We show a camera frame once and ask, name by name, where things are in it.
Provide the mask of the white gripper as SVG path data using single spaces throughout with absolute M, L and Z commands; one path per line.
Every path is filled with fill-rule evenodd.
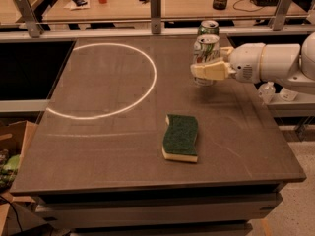
M 237 48 L 222 47 L 220 56 L 229 57 L 229 63 L 221 59 L 206 63 L 196 63 L 190 66 L 194 77 L 204 80 L 221 81 L 232 75 L 242 83 L 257 84 L 260 82 L 259 68 L 264 43 L 246 43 Z

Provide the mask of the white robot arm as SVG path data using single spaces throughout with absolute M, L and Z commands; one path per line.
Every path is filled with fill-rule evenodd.
M 199 57 L 190 66 L 192 75 L 201 80 L 221 81 L 234 78 L 242 83 L 273 82 L 286 89 L 314 93 L 315 33 L 299 44 L 246 43 L 222 47 L 213 60 Z

